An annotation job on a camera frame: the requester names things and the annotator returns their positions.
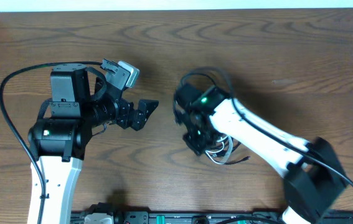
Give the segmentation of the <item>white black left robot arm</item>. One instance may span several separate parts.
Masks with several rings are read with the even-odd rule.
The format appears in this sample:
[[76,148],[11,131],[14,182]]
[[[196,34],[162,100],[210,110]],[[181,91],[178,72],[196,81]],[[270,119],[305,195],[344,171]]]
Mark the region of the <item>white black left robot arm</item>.
[[82,63],[61,63],[50,74],[52,97],[45,101],[28,139],[43,179],[32,176],[28,223],[69,223],[73,193],[85,148],[97,126],[117,124],[139,131],[158,107],[140,100],[134,109],[122,93],[139,70],[126,62],[103,62],[102,74]]

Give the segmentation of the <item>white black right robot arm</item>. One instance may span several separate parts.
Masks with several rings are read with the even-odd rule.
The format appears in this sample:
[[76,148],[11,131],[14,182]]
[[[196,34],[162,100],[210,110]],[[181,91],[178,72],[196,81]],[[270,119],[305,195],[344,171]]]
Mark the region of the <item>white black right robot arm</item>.
[[186,83],[174,94],[176,121],[183,140],[198,156],[229,164],[232,141],[259,155],[283,178],[288,208],[285,223],[319,223],[346,189],[346,174],[332,146],[323,138],[309,142],[261,119],[216,86],[200,91]]

